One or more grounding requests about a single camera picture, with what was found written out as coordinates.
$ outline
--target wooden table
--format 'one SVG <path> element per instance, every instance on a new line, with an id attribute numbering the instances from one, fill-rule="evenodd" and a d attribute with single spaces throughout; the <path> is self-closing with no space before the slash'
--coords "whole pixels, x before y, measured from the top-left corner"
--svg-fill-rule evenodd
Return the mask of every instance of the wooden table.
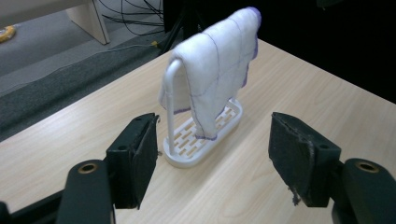
<path id="1" fill-rule="evenodd" d="M 163 150 L 166 111 L 157 94 L 169 53 L 0 143 L 0 200 L 14 212 L 64 188 L 75 164 L 103 159 L 131 119 L 155 112 Z M 271 114 L 293 115 L 338 145 L 341 161 L 363 158 L 396 176 L 396 105 L 260 41 L 238 100 L 244 116 L 207 157 L 177 169 L 164 156 L 140 210 L 118 223 L 332 223 L 328 208 L 294 206 L 268 158 Z M 190 113 L 176 116 L 177 125 Z"/>

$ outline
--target yellow object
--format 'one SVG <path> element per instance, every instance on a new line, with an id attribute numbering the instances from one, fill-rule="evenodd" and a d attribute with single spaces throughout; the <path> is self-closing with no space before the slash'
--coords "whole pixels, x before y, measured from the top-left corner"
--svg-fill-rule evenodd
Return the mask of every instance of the yellow object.
<path id="1" fill-rule="evenodd" d="M 155 40 L 151 42 L 151 45 L 154 46 L 155 48 L 158 48 L 158 42 Z"/>
<path id="2" fill-rule="evenodd" d="M 7 26 L 4 30 L 0 31 L 0 43 L 8 41 L 14 35 L 15 35 L 14 26 Z"/>

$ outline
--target white towel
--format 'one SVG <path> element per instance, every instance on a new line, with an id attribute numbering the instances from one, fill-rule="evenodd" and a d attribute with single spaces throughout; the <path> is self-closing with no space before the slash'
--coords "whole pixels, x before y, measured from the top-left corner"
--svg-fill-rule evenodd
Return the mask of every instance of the white towel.
<path id="1" fill-rule="evenodd" d="M 216 117 L 247 83 L 261 21 L 255 7 L 242 8 L 173 49 L 169 64 L 183 64 L 174 76 L 174 113 L 191 109 L 197 138 L 216 140 Z M 166 109 L 163 85 L 159 102 Z"/>

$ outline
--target drying rack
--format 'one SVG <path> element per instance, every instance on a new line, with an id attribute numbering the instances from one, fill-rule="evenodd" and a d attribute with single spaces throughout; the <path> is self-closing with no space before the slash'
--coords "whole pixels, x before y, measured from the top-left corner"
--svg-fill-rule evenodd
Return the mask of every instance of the drying rack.
<path id="1" fill-rule="evenodd" d="M 201 161 L 239 123 L 243 108 L 234 98 L 227 102 L 216 118 L 218 137 L 214 141 L 195 137 L 196 126 L 193 118 L 189 118 L 174 130 L 173 78 L 180 66 L 181 61 L 174 60 L 164 74 L 168 136 L 163 139 L 163 150 L 170 164 L 178 168 L 189 168 Z"/>

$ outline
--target slotted base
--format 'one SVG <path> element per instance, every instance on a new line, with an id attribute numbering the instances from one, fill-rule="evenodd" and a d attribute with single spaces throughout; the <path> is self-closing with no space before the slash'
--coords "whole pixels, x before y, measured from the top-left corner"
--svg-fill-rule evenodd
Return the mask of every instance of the slotted base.
<path id="1" fill-rule="evenodd" d="M 239 123 L 242 113 L 243 109 L 238 101 L 228 102 L 224 111 L 216 119 L 216 127 L 219 131 L 215 141 L 195 138 L 195 122 L 189 118 L 174 132 L 174 153 L 170 152 L 169 138 L 166 137 L 163 140 L 166 159 L 179 168 L 192 167 Z"/>

